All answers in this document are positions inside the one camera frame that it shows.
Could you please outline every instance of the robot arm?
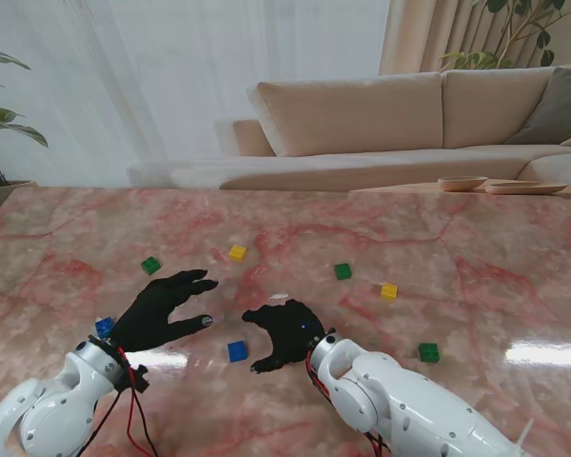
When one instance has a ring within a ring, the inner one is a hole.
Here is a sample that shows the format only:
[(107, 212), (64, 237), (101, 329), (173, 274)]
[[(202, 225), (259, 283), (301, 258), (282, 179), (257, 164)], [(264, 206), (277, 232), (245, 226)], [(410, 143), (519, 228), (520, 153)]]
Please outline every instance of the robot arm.
[(18, 425), (23, 450), (37, 457), (75, 456), (91, 432), (95, 403), (127, 380), (122, 360), (108, 345), (91, 338), (66, 355), (51, 380), (29, 379), (0, 403), (0, 457)]
[(329, 334), (310, 354), (312, 379), (343, 420), (383, 437), (398, 457), (522, 457), (472, 406), (381, 352)]

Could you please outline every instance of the green toy block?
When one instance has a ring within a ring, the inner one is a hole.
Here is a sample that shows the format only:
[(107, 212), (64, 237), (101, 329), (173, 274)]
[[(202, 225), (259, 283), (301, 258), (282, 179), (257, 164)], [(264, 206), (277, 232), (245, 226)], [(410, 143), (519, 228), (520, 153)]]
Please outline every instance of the green toy block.
[(419, 344), (419, 356), (422, 362), (428, 364), (437, 364), (440, 362), (440, 352), (438, 345), (435, 343), (421, 343)]
[(349, 279), (351, 276), (353, 276), (353, 272), (351, 271), (349, 264), (335, 265), (334, 272), (336, 273), (336, 279), (339, 281)]
[(148, 257), (144, 262), (142, 262), (142, 269), (148, 273), (148, 276), (150, 276), (161, 269), (161, 262), (156, 260), (154, 257)]

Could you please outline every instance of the white curtain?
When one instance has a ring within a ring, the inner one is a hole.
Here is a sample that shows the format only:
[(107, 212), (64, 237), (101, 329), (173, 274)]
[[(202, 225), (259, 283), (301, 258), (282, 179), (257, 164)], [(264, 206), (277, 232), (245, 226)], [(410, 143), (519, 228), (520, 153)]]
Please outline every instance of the white curtain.
[(379, 71), (389, 0), (0, 0), (0, 167), (44, 185), (127, 186), (141, 162), (219, 157), (217, 126), (254, 117), (262, 80)]

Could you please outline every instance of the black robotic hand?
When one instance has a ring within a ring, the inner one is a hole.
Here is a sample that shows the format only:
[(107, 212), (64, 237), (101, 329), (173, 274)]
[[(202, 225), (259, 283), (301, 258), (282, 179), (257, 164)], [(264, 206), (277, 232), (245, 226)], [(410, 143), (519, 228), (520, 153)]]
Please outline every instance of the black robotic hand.
[(114, 325), (110, 342), (125, 352), (157, 348), (209, 327), (211, 316), (169, 323), (169, 315), (191, 295), (199, 295), (218, 286), (217, 281), (203, 280), (207, 271), (180, 271), (165, 279), (155, 279), (142, 290), (133, 305)]
[(288, 300), (277, 307), (264, 305), (256, 311), (248, 310), (242, 319), (264, 328), (273, 342), (273, 353), (251, 366), (251, 371), (256, 373), (304, 360), (307, 345), (313, 338), (325, 336), (324, 326), (313, 311), (296, 300)]

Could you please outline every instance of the toy block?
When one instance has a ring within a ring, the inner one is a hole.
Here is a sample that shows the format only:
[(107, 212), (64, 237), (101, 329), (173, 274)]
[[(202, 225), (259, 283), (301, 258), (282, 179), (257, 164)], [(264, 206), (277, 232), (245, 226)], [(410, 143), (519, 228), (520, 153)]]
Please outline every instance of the toy block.
[(353, 276), (353, 271), (349, 264), (339, 264), (334, 266), (334, 272), (336, 273), (336, 279), (343, 281), (344, 279), (349, 279)]
[(237, 262), (243, 262), (243, 260), (246, 258), (246, 255), (247, 255), (247, 249), (239, 245), (233, 246), (230, 252), (228, 253), (228, 257)]
[(228, 358), (231, 364), (245, 360), (247, 358), (246, 343), (243, 341), (228, 343)]
[(422, 362), (428, 364), (436, 364), (440, 362), (440, 352), (438, 345), (435, 343), (421, 343), (419, 344), (419, 357)]
[(142, 262), (142, 269), (150, 276), (161, 269), (161, 262), (156, 260), (154, 257), (148, 257), (144, 262)]
[(398, 287), (395, 284), (384, 283), (381, 289), (381, 297), (394, 299), (398, 296)]
[(112, 328), (114, 327), (114, 321), (111, 317), (102, 319), (95, 323), (95, 330), (97, 331), (97, 336), (104, 340), (110, 336), (112, 333)]

